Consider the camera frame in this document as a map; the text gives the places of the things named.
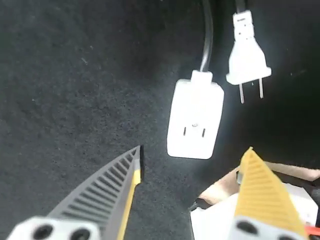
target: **extension cord socket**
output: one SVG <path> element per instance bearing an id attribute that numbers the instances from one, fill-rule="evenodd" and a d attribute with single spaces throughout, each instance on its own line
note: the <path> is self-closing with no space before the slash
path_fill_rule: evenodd
<path id="1" fill-rule="evenodd" d="M 194 70 L 191 80 L 177 81 L 167 134 L 167 152 L 171 157 L 209 159 L 212 156 L 225 96 L 212 79 L 211 72 Z"/>

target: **metal prong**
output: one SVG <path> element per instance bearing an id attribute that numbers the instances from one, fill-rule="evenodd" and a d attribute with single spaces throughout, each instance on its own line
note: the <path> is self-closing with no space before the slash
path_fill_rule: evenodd
<path id="1" fill-rule="evenodd" d="M 260 98 L 264 98 L 264 86 L 262 83 L 262 78 L 259 79 L 259 92 L 260 92 Z"/>
<path id="2" fill-rule="evenodd" d="M 242 84 L 239 84 L 239 90 L 240 90 L 240 100 L 241 103 L 244 104 L 245 103 L 245 96 L 244 96 L 244 90 L 242 88 Z"/>

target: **electrical plug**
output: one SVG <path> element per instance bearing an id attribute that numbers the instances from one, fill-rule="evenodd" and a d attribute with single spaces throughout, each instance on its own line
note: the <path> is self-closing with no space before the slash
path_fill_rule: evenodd
<path id="1" fill-rule="evenodd" d="M 239 85 L 241 103 L 245 102 L 242 84 L 259 79 L 260 98 L 264 98 L 262 78 L 271 75 L 266 57 L 255 39 L 251 11 L 233 15 L 234 45 L 229 57 L 229 73 L 226 80 Z"/>
<path id="2" fill-rule="evenodd" d="M 225 95 L 212 79 L 209 71 L 193 70 L 191 79 L 177 81 L 167 134 L 170 156 L 193 159 L 212 156 Z"/>

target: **black cord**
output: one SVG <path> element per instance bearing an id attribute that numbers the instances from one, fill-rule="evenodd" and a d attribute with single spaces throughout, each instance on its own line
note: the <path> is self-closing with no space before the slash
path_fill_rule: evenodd
<path id="1" fill-rule="evenodd" d="M 209 63 L 213 48 L 214 24 L 212 22 L 211 6 L 209 0 L 202 0 L 202 5 L 204 14 L 205 36 L 200 72 L 207 72 L 209 70 Z"/>
<path id="2" fill-rule="evenodd" d="M 236 13 L 242 13 L 247 10 L 246 0 L 235 0 Z"/>

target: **screw hole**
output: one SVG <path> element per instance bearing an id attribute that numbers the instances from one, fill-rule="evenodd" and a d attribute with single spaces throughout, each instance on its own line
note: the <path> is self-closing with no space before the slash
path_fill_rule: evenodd
<path id="1" fill-rule="evenodd" d="M 258 235 L 258 230 L 250 222 L 240 221 L 237 223 L 236 227 L 248 234 Z"/>
<path id="2" fill-rule="evenodd" d="M 90 238 L 90 231 L 85 228 L 80 228 L 75 231 L 70 240 L 88 240 Z"/>
<path id="3" fill-rule="evenodd" d="M 35 232 L 33 233 L 33 239 L 35 239 L 35 240 L 46 239 L 51 235 L 53 230 L 54 230 L 54 228 L 49 224 L 42 225 L 42 226 L 38 227 L 35 230 Z"/>
<path id="4" fill-rule="evenodd" d="M 279 240 L 295 240 L 295 239 L 290 236 L 281 236 L 279 237 Z"/>

